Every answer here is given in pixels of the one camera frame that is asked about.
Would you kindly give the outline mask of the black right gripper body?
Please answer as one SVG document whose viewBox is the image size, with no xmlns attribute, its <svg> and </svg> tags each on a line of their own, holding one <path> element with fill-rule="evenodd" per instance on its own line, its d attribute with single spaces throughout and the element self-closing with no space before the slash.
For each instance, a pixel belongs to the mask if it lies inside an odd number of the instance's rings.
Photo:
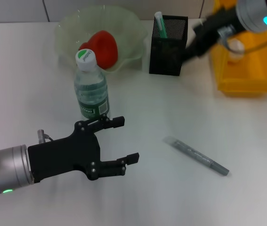
<svg viewBox="0 0 267 226">
<path fill-rule="evenodd" d="M 223 27 L 230 27 L 234 35 L 244 32 L 244 27 L 238 19 L 236 8 L 220 8 L 215 14 L 207 17 L 203 22 L 205 45 L 209 48 L 215 45 L 219 39 L 218 30 Z"/>
</svg>

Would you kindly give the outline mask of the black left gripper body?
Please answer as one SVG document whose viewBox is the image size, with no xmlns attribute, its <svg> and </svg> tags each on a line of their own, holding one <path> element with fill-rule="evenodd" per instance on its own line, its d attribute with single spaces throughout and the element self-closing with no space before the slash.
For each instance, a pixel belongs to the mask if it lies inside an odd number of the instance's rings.
<svg viewBox="0 0 267 226">
<path fill-rule="evenodd" d="M 100 146 L 89 122 L 76 122 L 68 137 L 28 147 L 34 183 L 75 170 L 89 180 L 100 177 Z"/>
</svg>

